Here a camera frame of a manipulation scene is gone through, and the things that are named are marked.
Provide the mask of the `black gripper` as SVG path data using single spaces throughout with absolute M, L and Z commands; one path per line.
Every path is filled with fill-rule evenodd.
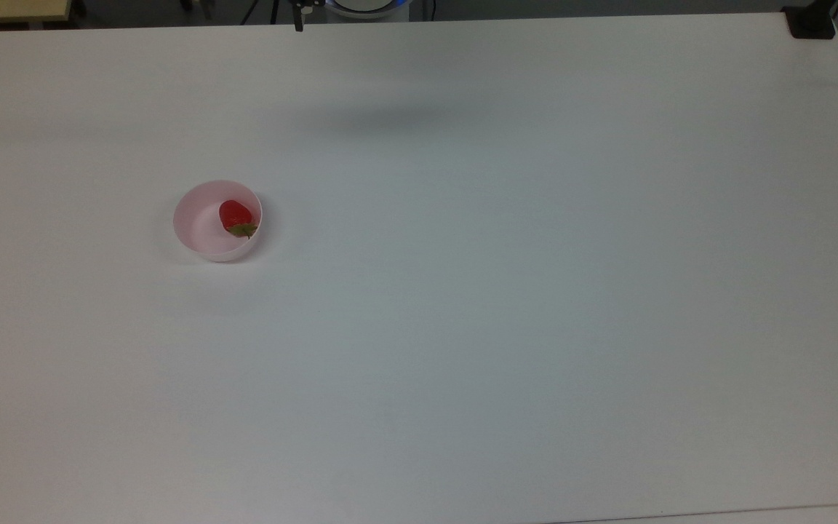
M 298 0 L 289 1 L 290 7 L 294 10 L 294 29 L 296 32 L 303 32 L 305 29 L 305 13 L 313 12 L 315 9 L 323 7 L 325 1 L 322 0 Z

